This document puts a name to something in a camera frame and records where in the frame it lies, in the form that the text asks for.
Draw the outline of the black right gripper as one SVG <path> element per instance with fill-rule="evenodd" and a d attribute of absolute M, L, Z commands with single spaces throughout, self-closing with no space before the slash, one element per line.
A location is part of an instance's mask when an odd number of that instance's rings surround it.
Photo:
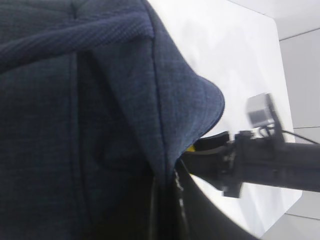
<path fill-rule="evenodd" d="M 150 198 L 149 238 L 151 240 L 254 240 L 221 212 L 190 174 L 201 178 L 225 197 L 238 198 L 245 169 L 253 165 L 270 164 L 276 159 L 276 147 L 283 144 L 282 131 L 267 129 L 267 135 L 255 137 L 251 130 L 235 135 L 228 131 L 203 137 L 194 143 L 196 152 L 230 147 L 227 157 L 229 170 L 222 183 L 224 157 L 220 153 L 185 152 L 175 165 L 174 177 L 166 193 L 153 181 Z"/>

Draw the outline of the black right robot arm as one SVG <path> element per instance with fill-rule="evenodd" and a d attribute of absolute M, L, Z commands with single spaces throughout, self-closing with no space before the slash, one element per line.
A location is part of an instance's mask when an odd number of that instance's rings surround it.
<path fill-rule="evenodd" d="M 225 197 L 239 198 L 243 183 L 319 192 L 320 146 L 285 142 L 282 132 L 255 138 L 240 131 L 202 138 L 180 160 L 186 170 Z"/>

